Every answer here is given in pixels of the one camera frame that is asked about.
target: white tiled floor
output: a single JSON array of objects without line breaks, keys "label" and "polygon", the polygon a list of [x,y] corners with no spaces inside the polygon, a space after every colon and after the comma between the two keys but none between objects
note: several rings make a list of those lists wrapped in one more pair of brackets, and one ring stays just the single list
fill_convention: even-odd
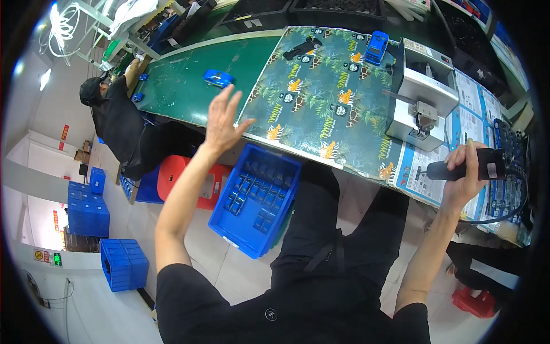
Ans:
[{"label": "white tiled floor", "polygon": [[[240,142],[233,152],[222,158],[223,163],[233,164],[244,146]],[[154,230],[162,205],[136,203],[129,205],[120,186],[115,185],[118,162],[106,146],[93,146],[92,166],[107,171],[104,199],[111,213],[112,238],[135,238],[147,258],[150,268],[146,291],[156,296],[156,269]],[[340,183],[340,206],[337,225],[344,234],[351,233],[361,220],[376,195],[379,186],[354,177],[343,171],[335,171]],[[270,263],[281,250],[281,242],[263,257],[253,260],[229,245],[208,227],[211,211],[197,209],[185,237],[185,246],[193,267],[202,273],[230,303],[237,304],[264,293],[270,287]],[[415,201],[410,202],[399,258],[386,278],[380,296],[381,309],[393,316],[397,291],[405,269],[424,238],[425,215]],[[493,319],[478,319],[462,312],[451,303],[451,294],[459,282],[445,274],[450,259],[445,256],[435,282],[428,293],[428,322],[432,343],[474,343],[479,340]]]}]

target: person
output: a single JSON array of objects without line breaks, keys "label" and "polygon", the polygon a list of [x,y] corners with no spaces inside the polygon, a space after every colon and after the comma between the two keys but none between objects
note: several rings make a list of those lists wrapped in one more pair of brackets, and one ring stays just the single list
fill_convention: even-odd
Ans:
[{"label": "person", "polygon": [[193,269],[184,244],[208,170],[254,122],[233,127],[239,91],[217,95],[208,110],[206,140],[176,181],[155,229],[156,309],[164,343],[430,341],[426,296],[443,261],[464,205],[485,185],[477,180],[471,140],[451,152],[452,170],[464,160],[466,177],[447,182],[441,208],[411,259],[397,294],[395,313],[380,310],[386,275],[399,254],[409,198],[381,188],[357,229],[336,229],[339,187],[329,167],[302,167],[280,255],[271,264],[271,288],[230,306]]},{"label": "person", "polygon": [[488,291],[495,298],[494,311],[507,304],[525,269],[529,247],[490,248],[451,241],[447,254],[452,263],[446,270],[466,287]]},{"label": "person", "polygon": [[134,181],[153,171],[168,155],[193,156],[194,147],[204,141],[202,133],[177,121],[145,123],[127,95],[138,66],[136,58],[111,85],[105,72],[80,87],[80,102],[91,107],[97,136],[122,163],[123,176]]}]

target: black shirt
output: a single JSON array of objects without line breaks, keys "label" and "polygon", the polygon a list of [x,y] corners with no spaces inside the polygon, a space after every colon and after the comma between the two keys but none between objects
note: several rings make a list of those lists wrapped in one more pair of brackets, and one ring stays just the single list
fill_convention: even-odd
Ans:
[{"label": "black shirt", "polygon": [[314,275],[230,306],[191,266],[157,276],[157,318],[170,343],[429,343],[427,308],[413,303],[393,319],[378,295],[346,275]]},{"label": "black shirt", "polygon": [[127,92],[126,76],[123,75],[105,91],[102,111],[94,111],[93,114],[97,136],[120,162],[130,159],[144,127],[143,117]]}]

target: orange stool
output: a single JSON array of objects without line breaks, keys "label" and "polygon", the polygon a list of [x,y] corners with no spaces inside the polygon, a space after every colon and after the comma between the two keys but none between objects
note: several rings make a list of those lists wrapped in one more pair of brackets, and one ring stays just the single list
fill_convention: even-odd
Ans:
[{"label": "orange stool", "polygon": [[496,300],[486,290],[474,298],[472,297],[472,289],[464,287],[462,290],[455,290],[451,299],[453,305],[465,312],[470,312],[478,318],[487,319],[495,315],[494,305]]},{"label": "orange stool", "polygon": [[[179,175],[183,172],[185,166],[189,164],[189,161],[191,161],[190,157],[170,155],[162,162],[158,173],[157,191],[158,196],[163,201],[166,201],[168,198],[168,194],[174,187],[175,181],[178,180]],[[222,191],[222,178],[224,175],[229,175],[232,169],[233,168],[231,166],[221,165],[218,163],[210,169],[208,174],[214,175],[211,189],[209,189],[210,194],[208,195],[204,192],[203,195],[206,195],[207,197],[199,196],[197,208],[214,210],[219,194]]]}]

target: black pants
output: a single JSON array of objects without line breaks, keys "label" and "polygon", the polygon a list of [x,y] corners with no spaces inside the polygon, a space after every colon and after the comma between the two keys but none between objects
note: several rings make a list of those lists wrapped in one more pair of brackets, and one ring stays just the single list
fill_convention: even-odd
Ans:
[{"label": "black pants", "polygon": [[204,140],[202,133],[177,121],[148,125],[140,141],[144,174],[153,171],[171,154],[192,157]]},{"label": "black pants", "polygon": [[[294,215],[279,257],[271,264],[271,286],[304,277],[305,266],[337,235],[340,187],[331,168],[314,162],[302,167],[294,200]],[[372,282],[378,291],[399,255],[409,197],[380,188],[357,229],[343,237],[345,274]],[[329,253],[315,272],[338,272],[335,254]]]},{"label": "black pants", "polygon": [[456,279],[470,289],[489,291],[497,301],[496,310],[498,310],[510,300],[513,290],[484,274],[471,270],[472,259],[495,269],[520,276],[521,271],[525,268],[527,247],[514,249],[488,248],[451,241],[447,247],[447,254],[456,266]]}]

